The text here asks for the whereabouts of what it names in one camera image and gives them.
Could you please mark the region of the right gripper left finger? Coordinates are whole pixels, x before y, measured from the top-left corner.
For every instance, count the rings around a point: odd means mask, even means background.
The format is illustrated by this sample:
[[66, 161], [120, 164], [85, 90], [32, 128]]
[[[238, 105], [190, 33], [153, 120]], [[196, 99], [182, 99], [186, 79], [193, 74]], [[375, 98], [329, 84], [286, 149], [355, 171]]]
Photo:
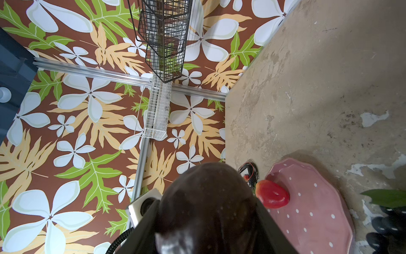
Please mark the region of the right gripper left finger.
[[156, 218], [160, 200], [147, 198], [129, 206], [134, 228], [115, 252], [116, 254], [157, 254], [155, 242]]

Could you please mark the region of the dark purple mangosteen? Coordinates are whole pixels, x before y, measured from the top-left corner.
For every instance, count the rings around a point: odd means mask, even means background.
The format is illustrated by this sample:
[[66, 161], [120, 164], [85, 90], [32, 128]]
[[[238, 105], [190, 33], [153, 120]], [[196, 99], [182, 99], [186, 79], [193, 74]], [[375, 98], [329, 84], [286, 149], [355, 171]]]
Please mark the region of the dark purple mangosteen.
[[256, 201], [233, 167], [193, 166], [164, 193], [155, 230], [160, 254], [251, 254]]

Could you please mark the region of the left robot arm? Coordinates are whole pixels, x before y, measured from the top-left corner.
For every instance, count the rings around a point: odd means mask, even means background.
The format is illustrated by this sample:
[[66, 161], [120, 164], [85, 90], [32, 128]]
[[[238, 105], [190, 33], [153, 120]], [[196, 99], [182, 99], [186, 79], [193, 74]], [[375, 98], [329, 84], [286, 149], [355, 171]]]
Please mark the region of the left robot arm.
[[162, 194], [153, 189], [130, 203], [131, 227], [107, 248], [107, 254], [156, 254], [155, 223]]

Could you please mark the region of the red strawberry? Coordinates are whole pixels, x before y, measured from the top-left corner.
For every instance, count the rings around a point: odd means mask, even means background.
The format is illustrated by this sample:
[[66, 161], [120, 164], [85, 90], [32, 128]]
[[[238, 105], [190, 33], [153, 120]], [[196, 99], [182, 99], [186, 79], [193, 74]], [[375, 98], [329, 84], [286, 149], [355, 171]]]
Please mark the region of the red strawberry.
[[267, 209], [284, 207], [290, 201], [289, 193], [280, 185], [269, 180], [262, 180], [256, 184], [255, 195]]

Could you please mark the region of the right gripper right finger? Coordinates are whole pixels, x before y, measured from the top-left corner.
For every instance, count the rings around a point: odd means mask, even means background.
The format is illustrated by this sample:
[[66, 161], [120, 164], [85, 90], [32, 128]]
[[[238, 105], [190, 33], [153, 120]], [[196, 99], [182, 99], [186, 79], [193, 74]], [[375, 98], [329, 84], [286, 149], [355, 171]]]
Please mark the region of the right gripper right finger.
[[256, 198], [256, 217], [254, 254], [298, 254], [258, 198]]

